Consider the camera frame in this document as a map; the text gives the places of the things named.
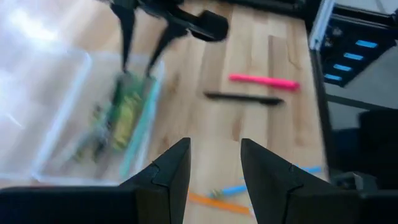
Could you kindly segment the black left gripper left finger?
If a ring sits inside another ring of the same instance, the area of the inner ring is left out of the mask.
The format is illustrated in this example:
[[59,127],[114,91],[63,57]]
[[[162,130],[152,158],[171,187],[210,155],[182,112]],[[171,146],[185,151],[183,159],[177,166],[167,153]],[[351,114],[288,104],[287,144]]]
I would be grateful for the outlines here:
[[182,138],[118,186],[1,189],[0,224],[182,224],[190,146]]

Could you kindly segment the yellow highlighter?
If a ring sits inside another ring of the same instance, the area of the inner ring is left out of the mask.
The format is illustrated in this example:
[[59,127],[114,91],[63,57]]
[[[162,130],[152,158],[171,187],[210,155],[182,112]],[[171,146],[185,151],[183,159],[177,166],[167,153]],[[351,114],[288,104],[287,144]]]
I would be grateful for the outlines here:
[[142,104],[142,97],[136,91],[124,96],[118,109],[119,116],[113,132],[113,149],[116,151],[127,148]]

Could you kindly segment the pink highlighter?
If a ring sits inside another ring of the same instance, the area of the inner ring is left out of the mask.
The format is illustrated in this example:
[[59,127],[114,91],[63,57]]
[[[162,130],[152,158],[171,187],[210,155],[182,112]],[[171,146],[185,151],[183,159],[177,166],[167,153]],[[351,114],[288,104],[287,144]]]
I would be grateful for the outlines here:
[[229,79],[231,81],[255,83],[259,85],[266,85],[290,91],[295,91],[300,88],[300,84],[298,82],[283,78],[258,77],[258,76],[232,73],[229,75]]

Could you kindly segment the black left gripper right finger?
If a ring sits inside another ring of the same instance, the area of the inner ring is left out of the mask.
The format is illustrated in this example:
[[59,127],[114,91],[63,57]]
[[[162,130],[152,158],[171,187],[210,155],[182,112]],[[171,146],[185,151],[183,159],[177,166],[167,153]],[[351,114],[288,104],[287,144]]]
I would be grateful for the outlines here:
[[241,163],[258,224],[398,224],[398,190],[379,189],[371,175],[327,182],[248,138]]

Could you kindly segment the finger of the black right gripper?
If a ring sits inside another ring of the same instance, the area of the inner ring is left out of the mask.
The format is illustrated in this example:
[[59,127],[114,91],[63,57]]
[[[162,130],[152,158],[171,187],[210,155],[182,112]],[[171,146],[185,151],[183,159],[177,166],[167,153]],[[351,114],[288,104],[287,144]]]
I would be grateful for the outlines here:
[[152,72],[152,68],[155,65],[157,59],[162,54],[163,50],[167,48],[167,46],[177,38],[184,37],[188,34],[186,28],[179,24],[168,24],[167,27],[163,30],[160,39],[157,43],[157,46],[150,58],[150,62],[146,68],[146,76],[149,77]]
[[134,31],[135,14],[134,11],[117,4],[110,6],[113,13],[118,17],[122,34],[122,64],[121,68],[124,73],[127,72],[127,63],[131,51],[132,37]]

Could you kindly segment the silver frame bracket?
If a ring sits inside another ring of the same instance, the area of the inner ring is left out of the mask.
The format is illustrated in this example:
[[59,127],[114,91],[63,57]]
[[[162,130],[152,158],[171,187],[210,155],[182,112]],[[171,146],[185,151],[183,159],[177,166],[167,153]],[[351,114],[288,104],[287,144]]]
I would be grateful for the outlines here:
[[309,49],[320,50],[334,5],[335,0],[321,0],[308,39]]

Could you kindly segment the blue pencil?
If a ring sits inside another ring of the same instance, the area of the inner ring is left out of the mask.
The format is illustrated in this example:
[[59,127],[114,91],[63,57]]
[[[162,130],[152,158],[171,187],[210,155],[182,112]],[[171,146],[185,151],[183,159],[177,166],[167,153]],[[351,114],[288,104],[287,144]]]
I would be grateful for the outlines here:
[[[316,174],[316,173],[319,173],[322,171],[321,166],[300,167],[300,168],[308,173],[311,173],[311,174]],[[245,191],[247,191],[246,184],[235,185],[232,187],[213,190],[211,193],[208,194],[208,196],[209,196],[209,198],[213,198],[213,199],[221,199],[223,197],[231,197],[231,196],[234,196],[237,194],[241,194]]]

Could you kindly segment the orange wooden pencil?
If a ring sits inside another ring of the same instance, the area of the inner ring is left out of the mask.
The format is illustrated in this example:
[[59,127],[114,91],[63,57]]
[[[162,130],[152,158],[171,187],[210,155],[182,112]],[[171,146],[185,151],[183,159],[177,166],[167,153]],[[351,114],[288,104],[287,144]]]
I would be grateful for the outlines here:
[[189,201],[192,201],[194,203],[198,203],[201,205],[205,205],[208,207],[213,207],[213,208],[217,208],[217,209],[221,209],[221,210],[227,210],[229,212],[233,212],[233,213],[238,213],[238,214],[242,214],[242,215],[252,215],[252,212],[250,210],[250,208],[248,207],[244,207],[244,206],[240,206],[234,203],[228,203],[228,202],[223,202],[220,200],[215,200],[209,197],[205,197],[202,195],[198,195],[192,192],[188,193],[188,199]]

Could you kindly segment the black box with blue lights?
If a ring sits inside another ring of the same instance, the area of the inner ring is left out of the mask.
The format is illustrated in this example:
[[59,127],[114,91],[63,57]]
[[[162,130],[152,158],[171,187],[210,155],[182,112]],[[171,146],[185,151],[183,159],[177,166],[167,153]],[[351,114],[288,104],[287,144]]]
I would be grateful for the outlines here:
[[325,82],[346,86],[398,41],[398,8],[392,14],[336,4],[320,55]]

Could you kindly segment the clear plastic supply box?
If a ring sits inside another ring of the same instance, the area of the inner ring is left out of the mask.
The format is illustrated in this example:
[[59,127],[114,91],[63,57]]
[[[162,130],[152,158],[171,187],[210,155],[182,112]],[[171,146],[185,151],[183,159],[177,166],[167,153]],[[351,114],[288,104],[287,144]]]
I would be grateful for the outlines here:
[[[27,60],[28,70],[4,75],[0,84],[0,180],[35,179],[59,185],[124,181],[119,167],[127,148],[107,152],[97,161],[90,149],[82,160],[72,158],[78,140],[90,130],[96,105],[107,102],[119,63],[118,55],[107,52],[34,50]],[[164,79],[164,70],[164,64],[158,64],[155,79]]]

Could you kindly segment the black pen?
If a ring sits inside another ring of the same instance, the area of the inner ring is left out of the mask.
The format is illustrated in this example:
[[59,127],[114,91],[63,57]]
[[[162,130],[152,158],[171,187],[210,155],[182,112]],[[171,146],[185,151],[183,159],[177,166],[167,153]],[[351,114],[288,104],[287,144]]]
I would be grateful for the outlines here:
[[260,103],[267,106],[276,106],[284,103],[284,100],[276,97],[268,96],[255,96],[255,95],[243,95],[234,93],[222,93],[217,91],[205,91],[203,93],[207,98],[214,100],[233,100],[242,102],[253,102]]

